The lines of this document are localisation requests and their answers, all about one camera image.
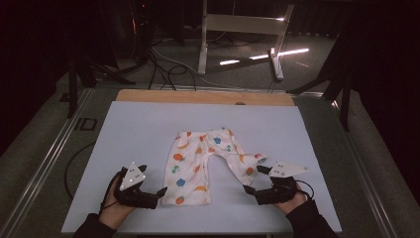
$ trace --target white pants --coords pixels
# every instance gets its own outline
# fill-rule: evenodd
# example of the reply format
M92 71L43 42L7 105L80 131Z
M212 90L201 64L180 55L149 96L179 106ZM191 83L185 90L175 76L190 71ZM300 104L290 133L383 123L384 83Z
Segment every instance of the white pants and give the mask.
M224 158L235 177L246 185L256 177L257 164L266 158L245 154L229 129L180 132L167 159L163 185L167 191L162 204L210 203L207 162L212 155Z

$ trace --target dark background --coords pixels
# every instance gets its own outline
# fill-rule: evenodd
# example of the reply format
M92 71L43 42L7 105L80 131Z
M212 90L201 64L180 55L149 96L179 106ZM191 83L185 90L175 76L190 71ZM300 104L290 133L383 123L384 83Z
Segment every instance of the dark background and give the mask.
M257 7L254 2L238 1L236 14L270 17L275 11L285 11L285 5L277 1L258 1ZM130 54L134 34L128 3L1 2L0 155L54 93L56 81L67 72L68 48L62 42L63 34L101 64L116 66L116 57L126 58ZM143 16L180 43L185 38L183 26L194 28L201 24L201 1L144 3L150 5ZM209 1L209 12L232 14L232 4L233 1ZM275 8L267 10L265 4ZM358 7L303 4L295 8L288 29L295 35L337 38L320 76L331 70L343 70L351 77L352 89L360 93L364 107L417 201L420 201L419 9L419 3L409 0L379 1L373 6L358 4ZM347 67L337 66L349 53L356 54L357 60Z

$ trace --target person's right hand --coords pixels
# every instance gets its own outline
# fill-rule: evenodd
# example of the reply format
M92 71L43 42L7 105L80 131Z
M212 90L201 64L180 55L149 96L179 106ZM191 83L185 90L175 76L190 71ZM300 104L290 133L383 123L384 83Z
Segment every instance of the person's right hand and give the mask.
M290 211L294 210L294 208L300 206L301 204L305 203L306 196L302 192L296 192L294 197L291 200L288 200L284 203L276 203L274 204L275 207L280 209L284 214L288 214Z

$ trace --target person's left hand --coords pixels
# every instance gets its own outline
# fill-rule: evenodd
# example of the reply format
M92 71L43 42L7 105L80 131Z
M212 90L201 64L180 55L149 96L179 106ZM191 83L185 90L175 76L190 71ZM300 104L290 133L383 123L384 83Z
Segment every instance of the person's left hand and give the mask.
M99 215L99 221L114 230L117 230L118 227L126 220L127 216L136 209L136 207L130 207L122 205L117 201L117 198L114 196L114 189L117 186L118 179L115 179L109 189L107 194L105 204Z

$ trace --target sleeve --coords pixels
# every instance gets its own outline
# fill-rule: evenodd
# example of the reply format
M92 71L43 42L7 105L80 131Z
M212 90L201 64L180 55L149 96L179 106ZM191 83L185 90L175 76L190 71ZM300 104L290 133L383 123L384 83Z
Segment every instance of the sleeve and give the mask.
M111 238L117 230L99 222L98 218L98 214L88 214L84 223L74 233L73 238Z
M286 215L293 228L293 238L336 238L337 234L319 214L315 200L309 200Z

